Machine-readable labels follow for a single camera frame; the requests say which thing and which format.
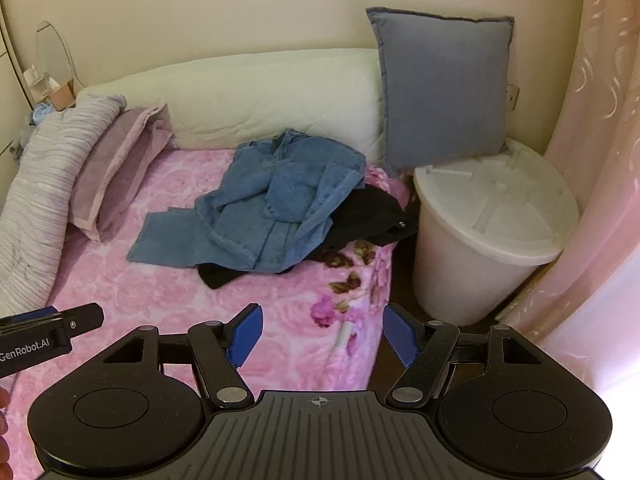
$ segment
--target clothing pile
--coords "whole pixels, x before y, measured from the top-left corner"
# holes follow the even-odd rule
[[[384,246],[415,233],[394,197],[364,184],[365,167],[360,152],[291,129],[247,142],[193,208],[149,213],[127,259],[197,267],[218,288],[248,272],[325,261],[354,240]]]

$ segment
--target pink flower pattern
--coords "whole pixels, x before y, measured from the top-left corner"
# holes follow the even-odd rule
[[[105,321],[100,329],[73,339],[70,354],[2,380],[2,385],[12,386],[5,437],[15,480],[33,480],[42,472],[26,427],[34,399],[139,325],[153,324],[161,333],[180,333],[209,319],[226,322],[256,302],[264,309],[264,331],[239,369],[255,395],[263,389],[356,390],[367,386],[382,331],[382,307],[389,295],[392,247],[376,248],[375,260],[365,266],[350,244],[341,252],[353,260],[353,267],[302,262],[287,274],[247,275],[218,290],[207,288],[194,269],[126,261],[147,212],[193,206],[197,196],[219,186],[232,156],[232,150],[163,152],[151,165],[111,239],[92,242],[69,228],[50,304],[63,310],[96,301],[104,310]],[[406,204],[404,186],[380,168],[369,166],[366,181]],[[350,272],[358,274],[360,286],[336,296],[328,284],[345,281]],[[347,301],[340,306],[344,312],[336,310],[340,301]],[[339,348],[337,335],[344,321],[352,323],[352,333],[346,347]],[[168,366],[165,373],[194,387],[188,366]]]

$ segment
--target dresser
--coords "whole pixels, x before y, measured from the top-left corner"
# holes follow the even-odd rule
[[[15,76],[14,67],[0,36],[0,209],[4,198],[18,171],[12,154],[6,147],[14,140],[14,135],[24,124],[30,110],[29,103]]]

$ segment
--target laundry basket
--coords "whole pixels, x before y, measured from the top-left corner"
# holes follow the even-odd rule
[[[495,156],[418,168],[414,292],[431,317],[460,326],[487,316],[578,225],[562,176],[515,140]]]

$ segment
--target pink pillowcase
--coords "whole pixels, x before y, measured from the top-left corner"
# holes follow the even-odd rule
[[[132,108],[121,113],[96,142],[76,179],[69,222],[91,240],[104,240],[172,134],[166,107]]]

